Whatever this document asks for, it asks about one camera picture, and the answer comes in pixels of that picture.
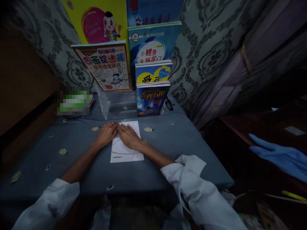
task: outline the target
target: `blue rubber glove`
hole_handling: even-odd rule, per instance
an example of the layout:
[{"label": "blue rubber glove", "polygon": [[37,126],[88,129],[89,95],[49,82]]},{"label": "blue rubber glove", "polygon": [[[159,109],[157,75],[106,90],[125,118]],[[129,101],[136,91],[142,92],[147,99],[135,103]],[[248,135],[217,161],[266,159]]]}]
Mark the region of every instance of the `blue rubber glove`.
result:
[{"label": "blue rubber glove", "polygon": [[253,134],[249,136],[261,146],[251,146],[249,149],[252,152],[277,165],[285,173],[307,183],[307,156],[304,153],[292,147],[269,143]]}]

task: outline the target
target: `yellow book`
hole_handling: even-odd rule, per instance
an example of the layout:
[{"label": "yellow book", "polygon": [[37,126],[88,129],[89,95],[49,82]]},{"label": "yellow book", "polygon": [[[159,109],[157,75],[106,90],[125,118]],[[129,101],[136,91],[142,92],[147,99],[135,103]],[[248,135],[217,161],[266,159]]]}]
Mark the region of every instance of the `yellow book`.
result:
[{"label": "yellow book", "polygon": [[62,0],[62,3],[82,44],[125,40],[129,50],[126,0]]}]

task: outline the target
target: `book cover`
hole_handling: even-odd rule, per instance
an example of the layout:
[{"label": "book cover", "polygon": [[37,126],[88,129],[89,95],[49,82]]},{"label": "book cover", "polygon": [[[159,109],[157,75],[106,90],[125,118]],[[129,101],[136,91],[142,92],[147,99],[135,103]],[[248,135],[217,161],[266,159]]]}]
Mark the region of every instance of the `book cover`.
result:
[{"label": "book cover", "polygon": [[160,115],[169,88],[170,84],[168,81],[158,85],[137,85],[138,115]]},{"label": "book cover", "polygon": [[62,0],[62,3],[82,44],[128,42],[125,0]]},{"label": "book cover", "polygon": [[164,63],[136,65],[136,82],[137,84],[142,84],[167,81],[172,67],[171,60],[165,60]]},{"label": "book cover", "polygon": [[177,21],[183,0],[127,0],[128,26]]},{"label": "book cover", "polygon": [[125,41],[71,47],[103,91],[131,90]]},{"label": "book cover", "polygon": [[130,63],[132,80],[136,76],[135,64],[170,59],[181,22],[151,27],[129,28]]}]

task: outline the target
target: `book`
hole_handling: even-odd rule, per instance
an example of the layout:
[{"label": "book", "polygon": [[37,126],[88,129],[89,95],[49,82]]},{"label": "book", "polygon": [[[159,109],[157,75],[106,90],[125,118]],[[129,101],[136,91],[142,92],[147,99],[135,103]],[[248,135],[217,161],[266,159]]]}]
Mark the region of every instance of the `book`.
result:
[{"label": "book", "polygon": [[62,0],[62,4],[82,44],[128,42],[125,0]]},{"label": "book", "polygon": [[128,29],[133,82],[136,64],[170,59],[181,27],[181,22],[175,22]]},{"label": "book", "polygon": [[135,65],[136,83],[159,83],[167,81],[172,70],[172,60],[164,60],[150,63],[140,63]]},{"label": "book", "polygon": [[177,21],[182,4],[183,0],[127,0],[128,26]]},{"label": "book", "polygon": [[170,88],[169,81],[163,81],[160,84],[137,84],[136,86],[138,115],[160,115]]},{"label": "book", "polygon": [[103,91],[131,90],[126,41],[71,45]]}]

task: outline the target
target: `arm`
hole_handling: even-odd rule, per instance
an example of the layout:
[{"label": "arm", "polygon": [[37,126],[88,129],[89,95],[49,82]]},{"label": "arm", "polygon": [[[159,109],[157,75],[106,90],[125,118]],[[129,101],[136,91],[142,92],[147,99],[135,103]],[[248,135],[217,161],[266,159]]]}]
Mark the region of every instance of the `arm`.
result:
[{"label": "arm", "polygon": [[13,230],[50,229],[62,219],[80,193],[79,180],[95,159],[99,151],[108,145],[116,135],[118,123],[105,124],[97,140],[61,176],[43,192],[40,198],[22,212]]},{"label": "arm", "polygon": [[100,150],[107,146],[116,135],[118,123],[109,122],[101,128],[97,140],[61,176],[68,183],[80,181]]},{"label": "arm", "polygon": [[121,140],[127,147],[144,153],[160,169],[163,176],[174,187],[184,208],[185,216],[191,215],[193,221],[203,229],[246,230],[238,214],[222,197],[214,184],[201,179],[182,164],[176,163],[149,146],[146,141],[140,140],[131,127],[120,125],[118,130]]},{"label": "arm", "polygon": [[159,169],[172,163],[176,163],[173,159],[151,147],[146,141],[142,141],[130,125],[125,126],[121,124],[117,129],[120,133],[121,140],[128,148],[143,153]]}]

